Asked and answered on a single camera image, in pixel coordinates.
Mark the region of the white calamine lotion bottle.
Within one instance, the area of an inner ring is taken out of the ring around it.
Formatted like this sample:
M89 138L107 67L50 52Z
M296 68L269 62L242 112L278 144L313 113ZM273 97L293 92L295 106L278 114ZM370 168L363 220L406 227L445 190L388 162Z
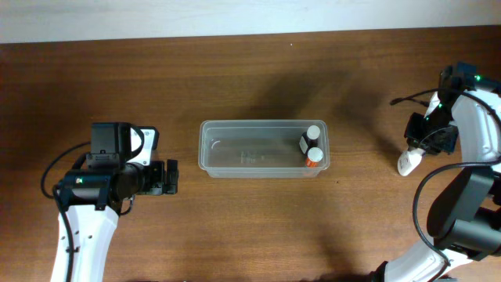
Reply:
M403 151L397 162L398 173L401 176L410 174L422 161L425 150L415 147L409 147Z

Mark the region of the orange bottle white cap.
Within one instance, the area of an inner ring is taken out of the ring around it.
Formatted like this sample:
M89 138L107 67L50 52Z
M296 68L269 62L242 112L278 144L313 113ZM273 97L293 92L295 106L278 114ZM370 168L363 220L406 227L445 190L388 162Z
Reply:
M319 165L323 160L323 151L318 147L312 147L308 150L306 154L305 166L308 168L314 168Z

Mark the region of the black bottle white cap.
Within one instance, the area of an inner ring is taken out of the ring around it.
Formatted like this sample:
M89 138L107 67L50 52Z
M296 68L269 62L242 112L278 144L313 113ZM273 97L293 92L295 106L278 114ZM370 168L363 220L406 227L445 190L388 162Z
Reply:
M311 148L318 146L320 133L321 130L317 125L309 126L308 129L302 133L299 147L303 154L306 154Z

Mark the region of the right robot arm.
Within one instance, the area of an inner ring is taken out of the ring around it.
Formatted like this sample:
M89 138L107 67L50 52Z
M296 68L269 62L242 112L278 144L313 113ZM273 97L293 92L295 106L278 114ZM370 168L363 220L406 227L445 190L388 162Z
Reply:
M458 62L441 71L429 94L426 113L412 114L405 128L408 148L398 159L398 173L407 176L424 156L451 154L457 147L462 161L421 180L412 205L420 239L371 272L371 281L446 281L452 269L500 255L500 210L482 205L486 198L500 204L500 83ZM418 204L425 185L453 169L458 175L434 200L422 229Z

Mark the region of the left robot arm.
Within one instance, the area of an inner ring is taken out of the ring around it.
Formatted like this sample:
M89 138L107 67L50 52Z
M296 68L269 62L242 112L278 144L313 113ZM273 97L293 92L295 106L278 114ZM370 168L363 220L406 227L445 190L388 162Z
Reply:
M101 281L120 217L139 195L174 195L178 162L155 161L159 132L127 122L92 125L83 153L48 194L58 209L53 281Z

